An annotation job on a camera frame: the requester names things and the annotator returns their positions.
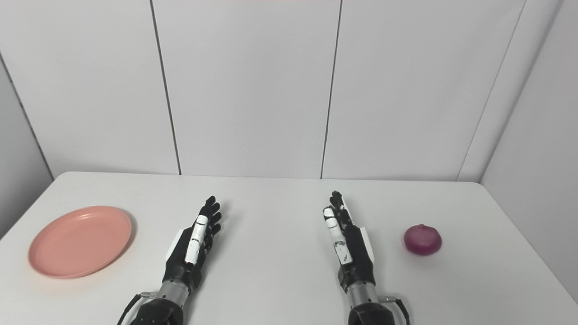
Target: black cable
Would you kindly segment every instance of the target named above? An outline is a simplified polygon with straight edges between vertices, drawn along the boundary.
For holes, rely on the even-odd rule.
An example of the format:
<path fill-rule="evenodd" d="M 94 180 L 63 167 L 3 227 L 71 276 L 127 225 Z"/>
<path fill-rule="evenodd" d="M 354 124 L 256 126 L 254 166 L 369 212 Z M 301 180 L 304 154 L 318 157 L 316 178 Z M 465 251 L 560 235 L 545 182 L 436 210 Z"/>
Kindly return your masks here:
<path fill-rule="evenodd" d="M 396 299 L 396 300 L 395 300 L 395 304 L 397 304 L 397 306 L 399 307 L 399 310 L 400 310 L 401 313 L 403 314 L 403 317 L 405 317 L 405 324 L 406 324 L 406 325 L 410 325 L 410 323 L 409 323 L 409 312 L 407 312 L 407 308 L 405 308 L 405 305 L 403 304 L 403 301 L 401 301 L 401 299 Z"/>
<path fill-rule="evenodd" d="M 124 317 L 128 314 L 128 312 L 135 306 L 135 304 L 140 300 L 142 296 L 138 293 L 132 298 L 131 302 L 124 308 L 123 314 L 120 316 L 118 323 L 116 325 L 121 325 L 123 323 Z"/>

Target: black robotic palm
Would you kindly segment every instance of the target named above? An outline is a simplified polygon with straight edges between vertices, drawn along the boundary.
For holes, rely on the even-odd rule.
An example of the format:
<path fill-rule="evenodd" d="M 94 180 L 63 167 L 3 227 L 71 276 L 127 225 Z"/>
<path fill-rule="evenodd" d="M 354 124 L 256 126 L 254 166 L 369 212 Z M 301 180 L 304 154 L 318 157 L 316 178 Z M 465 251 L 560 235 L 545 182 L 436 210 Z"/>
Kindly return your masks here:
<path fill-rule="evenodd" d="M 339 284 L 348 295 L 351 305 L 348 324 L 395 325 L 392 312 L 379 302 L 375 292 L 376 281 L 373 276 L 373 262 L 361 229 L 351 220 L 347 205 L 340 192 L 334 191 L 329 201 L 331 205 L 325 208 L 323 213 L 325 220 L 335 218 L 343 235 L 347 253 L 350 254 L 350 257 L 345 258 L 343 253 L 339 256 L 340 252 L 338 252 L 340 260 Z M 409 315 L 401 300 L 393 298 L 391 301 L 398 303 L 406 318 L 406 323 L 409 325 Z"/>
<path fill-rule="evenodd" d="M 221 220 L 219 209 L 220 204 L 216 202 L 214 196 L 211 196 L 201 208 L 195 223 L 183 230 L 171 256 L 166 261 L 166 270 L 162 279 L 161 290 L 158 293 L 159 296 L 140 306 L 131 325 L 183 325 L 183 304 L 187 297 L 201 284 L 203 278 L 201 270 L 207 254 L 213 247 L 213 237 L 221 230 L 221 224 L 218 223 Z M 207 217 L 203 241 L 199 247 L 196 263 L 188 263 L 185 261 L 187 249 L 193 230 L 197 226 L 197 220 L 201 216 Z M 157 294 L 136 295 L 125 309 L 118 325 L 122 323 L 124 316 L 141 297 L 151 295 L 156 296 Z"/>

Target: white wall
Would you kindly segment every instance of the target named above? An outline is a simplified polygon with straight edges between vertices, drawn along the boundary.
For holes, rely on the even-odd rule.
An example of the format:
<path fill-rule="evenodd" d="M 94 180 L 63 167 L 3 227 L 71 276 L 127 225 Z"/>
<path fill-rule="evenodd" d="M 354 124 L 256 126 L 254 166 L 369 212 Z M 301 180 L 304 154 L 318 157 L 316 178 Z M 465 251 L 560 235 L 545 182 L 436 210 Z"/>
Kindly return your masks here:
<path fill-rule="evenodd" d="M 0 50 L 55 177 L 178 173 L 147 1 L 5 0 Z"/>
<path fill-rule="evenodd" d="M 578 300 L 578 2 L 563 2 L 482 184 Z"/>
<path fill-rule="evenodd" d="M 52 182 L 0 62 L 0 238 Z"/>
<path fill-rule="evenodd" d="M 323 177 L 478 182 L 555 3 L 345 0 Z"/>
<path fill-rule="evenodd" d="M 319 178 L 339 1 L 154 1 L 185 175 Z"/>
<path fill-rule="evenodd" d="M 55 176 L 478 181 L 557 2 L 154 1 L 170 110 L 147 1 L 5 0 L 0 49 Z"/>

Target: robotic finger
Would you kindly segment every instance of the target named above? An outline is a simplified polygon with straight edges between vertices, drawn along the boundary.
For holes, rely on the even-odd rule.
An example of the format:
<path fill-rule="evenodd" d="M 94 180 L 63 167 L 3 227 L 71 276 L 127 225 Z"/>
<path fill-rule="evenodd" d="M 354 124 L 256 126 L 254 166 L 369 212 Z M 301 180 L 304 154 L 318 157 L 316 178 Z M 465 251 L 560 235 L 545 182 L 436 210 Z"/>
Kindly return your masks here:
<path fill-rule="evenodd" d="M 323 217 L 339 259 L 338 279 L 347 294 L 351 311 L 349 325 L 395 325 L 392 312 L 382 302 L 398 304 L 409 325 L 409 314 L 401 300 L 378 296 L 373 275 L 373 250 L 365 227 L 357 227 L 342 195 L 334 191 Z"/>
<path fill-rule="evenodd" d="M 193 225 L 183 230 L 174 244 L 159 291 L 137 294 L 125 308 L 118 325 L 140 298 L 152 300 L 140 306 L 131 325 L 183 325 L 183 305 L 201 284 L 201 270 L 213 246 L 213 237 L 221 230 L 219 209 L 214 196 L 206 200 Z"/>

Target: fingertip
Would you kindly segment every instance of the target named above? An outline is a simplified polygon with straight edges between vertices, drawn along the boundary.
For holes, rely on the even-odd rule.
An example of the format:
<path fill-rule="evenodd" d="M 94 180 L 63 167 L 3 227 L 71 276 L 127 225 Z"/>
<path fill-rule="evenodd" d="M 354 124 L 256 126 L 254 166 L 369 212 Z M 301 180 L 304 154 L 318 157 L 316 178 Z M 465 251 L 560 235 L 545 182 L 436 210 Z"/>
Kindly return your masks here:
<path fill-rule="evenodd" d="M 211 224 L 216 224 L 217 222 L 219 222 L 219 220 L 221 220 L 222 217 L 223 217 L 223 216 L 222 216 L 221 212 L 217 212 L 217 213 L 215 213 L 214 216 L 211 218 L 210 223 L 211 223 Z"/>
<path fill-rule="evenodd" d="M 219 204 L 219 202 L 215 202 L 213 204 L 213 206 L 211 206 L 211 212 L 213 212 L 213 214 L 215 212 L 217 212 L 219 209 L 221 208 L 221 204 Z"/>
<path fill-rule="evenodd" d="M 215 236 L 219 231 L 221 231 L 221 224 L 217 223 L 216 225 L 214 225 L 213 229 L 211 230 L 211 233 L 213 234 L 213 236 Z"/>
<path fill-rule="evenodd" d="M 217 201 L 217 199 L 215 198 L 214 195 L 211 195 L 207 201 L 205 201 L 205 204 L 208 206 L 212 206 L 215 202 Z"/>

